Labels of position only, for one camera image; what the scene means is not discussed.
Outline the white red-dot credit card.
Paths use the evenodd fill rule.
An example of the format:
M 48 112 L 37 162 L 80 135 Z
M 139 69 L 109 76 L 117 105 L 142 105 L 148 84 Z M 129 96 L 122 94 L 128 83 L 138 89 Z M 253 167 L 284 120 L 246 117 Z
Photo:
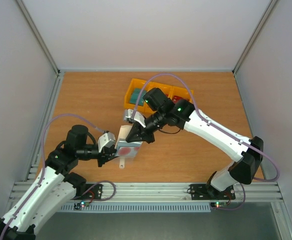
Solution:
M 139 146 L 136 147 L 122 146 L 116 152 L 116 156 L 121 158 L 134 158 L 138 154 L 139 149 L 140 149 Z

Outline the beige card holder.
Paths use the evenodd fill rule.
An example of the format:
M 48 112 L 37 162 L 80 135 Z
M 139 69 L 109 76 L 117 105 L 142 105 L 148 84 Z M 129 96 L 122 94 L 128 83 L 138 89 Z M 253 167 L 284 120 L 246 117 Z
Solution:
M 131 128 L 132 128 L 131 125 L 122 125 L 120 127 L 119 134 L 118 134 L 118 137 L 117 137 L 117 141 L 116 141 L 116 144 L 115 144 L 116 153 L 117 153 L 117 151 L 119 150 L 120 147 L 140 147 L 141 148 L 141 146 L 142 146 L 142 142 L 141 141 L 126 142 L 127 134 L 129 133 Z M 115 159 L 118 160 L 119 168 L 122 170 L 122 169 L 125 168 L 125 164 L 133 162 L 133 160 L 135 158 L 136 158 L 136 156 L 134 158 L 116 156 Z

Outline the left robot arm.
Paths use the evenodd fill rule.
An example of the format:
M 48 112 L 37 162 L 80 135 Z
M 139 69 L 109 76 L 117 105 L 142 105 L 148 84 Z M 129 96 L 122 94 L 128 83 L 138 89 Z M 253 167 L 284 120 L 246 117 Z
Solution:
M 72 172 L 79 161 L 96 160 L 101 167 L 115 158 L 114 134 L 106 131 L 95 139 L 84 125 L 74 125 L 59 143 L 21 199 L 0 217 L 0 240 L 34 240 L 41 227 L 61 206 L 79 200 L 77 207 L 101 201 L 100 182 L 88 185 L 84 177 Z

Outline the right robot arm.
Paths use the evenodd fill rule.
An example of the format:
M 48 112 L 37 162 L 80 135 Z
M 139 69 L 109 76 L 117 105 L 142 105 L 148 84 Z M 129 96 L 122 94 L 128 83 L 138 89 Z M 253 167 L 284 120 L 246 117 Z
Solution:
M 215 171 L 208 179 L 203 194 L 209 199 L 219 198 L 236 183 L 251 184 L 263 160 L 264 142 L 261 138 L 241 136 L 197 111 L 188 100 L 173 102 L 159 88 L 152 88 L 143 100 L 154 113 L 144 117 L 132 109 L 125 110 L 124 120 L 132 124 L 126 142 L 150 144 L 155 141 L 154 133 L 164 126 L 178 127 L 205 139 L 232 160 L 230 165 Z

